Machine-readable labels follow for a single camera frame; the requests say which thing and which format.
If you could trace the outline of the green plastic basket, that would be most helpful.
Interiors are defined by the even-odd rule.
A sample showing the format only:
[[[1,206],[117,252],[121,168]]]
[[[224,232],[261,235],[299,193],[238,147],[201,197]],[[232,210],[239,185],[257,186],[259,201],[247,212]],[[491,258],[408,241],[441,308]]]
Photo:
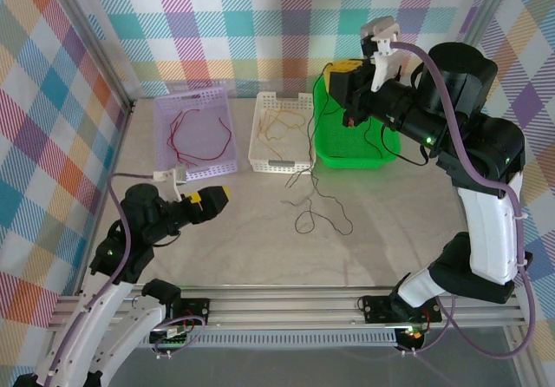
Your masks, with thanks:
[[[402,146],[400,136],[374,118],[363,124],[343,126],[343,109],[325,91],[324,81],[313,88],[314,144],[326,167],[337,169],[377,169],[395,160]]]

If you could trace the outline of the white plastic basket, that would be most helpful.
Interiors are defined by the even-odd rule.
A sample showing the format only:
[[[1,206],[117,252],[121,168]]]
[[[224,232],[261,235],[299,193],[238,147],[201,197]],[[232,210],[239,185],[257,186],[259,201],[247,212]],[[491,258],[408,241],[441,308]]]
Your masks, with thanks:
[[[248,160],[258,173],[307,174],[316,159],[312,134],[313,97],[279,98],[257,95]]]

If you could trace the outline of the purple plastic basket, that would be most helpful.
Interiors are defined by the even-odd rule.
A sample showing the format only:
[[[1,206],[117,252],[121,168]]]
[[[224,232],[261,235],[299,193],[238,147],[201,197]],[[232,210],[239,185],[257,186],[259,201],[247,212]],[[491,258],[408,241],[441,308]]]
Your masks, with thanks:
[[[153,110],[156,167],[186,169],[186,181],[238,171],[227,93],[222,87],[160,96]]]

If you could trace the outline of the green terminal control board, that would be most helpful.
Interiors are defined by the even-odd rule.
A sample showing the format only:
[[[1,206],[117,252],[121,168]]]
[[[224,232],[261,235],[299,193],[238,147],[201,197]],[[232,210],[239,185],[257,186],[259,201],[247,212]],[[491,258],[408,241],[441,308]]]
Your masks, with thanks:
[[[175,350],[185,345],[191,338],[194,324],[176,324],[151,331],[147,342],[158,350]]]

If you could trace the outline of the small control board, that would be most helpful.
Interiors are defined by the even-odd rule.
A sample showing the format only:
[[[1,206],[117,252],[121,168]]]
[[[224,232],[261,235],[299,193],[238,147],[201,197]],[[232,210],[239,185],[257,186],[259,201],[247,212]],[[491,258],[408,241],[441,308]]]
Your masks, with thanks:
[[[426,327],[407,327],[395,330],[396,342],[400,347],[420,349],[424,343],[428,329]]]

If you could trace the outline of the aluminium table side rail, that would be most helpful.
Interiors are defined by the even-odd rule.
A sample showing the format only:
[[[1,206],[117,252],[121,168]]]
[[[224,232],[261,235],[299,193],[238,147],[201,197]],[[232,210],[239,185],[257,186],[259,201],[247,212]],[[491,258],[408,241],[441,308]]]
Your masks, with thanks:
[[[97,212],[95,214],[95,224],[97,226],[101,223],[101,217],[106,206],[108,200],[108,179],[111,177],[112,173],[115,172],[115,169],[118,164],[119,156],[121,153],[121,147],[123,142],[125,141],[125,136],[128,130],[128,124],[130,122],[130,117],[134,112],[134,107],[136,105],[135,101],[131,101],[130,106],[128,108],[124,108],[122,110],[122,115],[119,118],[119,126],[116,129],[116,133],[114,138],[110,142],[110,148],[112,149],[112,155],[109,158],[107,172],[104,177],[104,181],[102,184],[104,187],[101,190],[101,198],[97,206]]]

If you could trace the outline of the aluminium frame post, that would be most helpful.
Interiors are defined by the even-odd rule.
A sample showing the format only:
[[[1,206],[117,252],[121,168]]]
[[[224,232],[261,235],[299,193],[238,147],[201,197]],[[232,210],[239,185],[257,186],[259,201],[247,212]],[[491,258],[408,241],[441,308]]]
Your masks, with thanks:
[[[131,111],[134,107],[134,100],[128,95],[124,86],[116,74],[114,66],[108,59],[108,54],[101,45],[101,41],[95,34],[86,14],[82,10],[77,0],[59,0],[62,8],[69,17],[72,26],[81,38],[85,48],[90,53],[96,66],[104,76],[107,85],[114,92],[122,107],[126,111]]]
[[[463,43],[476,46],[503,0],[475,0],[457,37]]]

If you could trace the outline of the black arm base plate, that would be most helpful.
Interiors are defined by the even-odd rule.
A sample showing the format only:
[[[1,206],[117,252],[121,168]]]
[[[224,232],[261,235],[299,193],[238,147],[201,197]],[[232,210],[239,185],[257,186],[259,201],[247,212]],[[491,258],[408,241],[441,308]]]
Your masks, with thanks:
[[[422,306],[412,307],[390,296],[361,296],[356,303],[366,324],[378,323],[440,323],[440,308],[435,298]]]
[[[171,306],[171,317],[199,316],[207,323],[210,314],[210,304],[211,300],[209,298],[177,298]]]

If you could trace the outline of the aluminium mounting rail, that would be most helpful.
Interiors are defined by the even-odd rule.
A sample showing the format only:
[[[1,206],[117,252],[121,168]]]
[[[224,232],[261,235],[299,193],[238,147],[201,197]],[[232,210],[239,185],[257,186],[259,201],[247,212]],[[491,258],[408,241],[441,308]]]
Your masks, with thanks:
[[[122,301],[110,326],[130,310],[143,285],[136,285]],[[184,298],[209,298],[208,330],[323,330],[368,327],[409,327],[392,321],[365,324],[357,300],[364,296],[387,295],[390,287],[219,285],[182,286]],[[48,329],[63,328],[77,306],[78,296],[61,296]],[[463,327],[522,326],[526,315],[516,295],[497,305],[470,298],[455,300],[454,320]]]

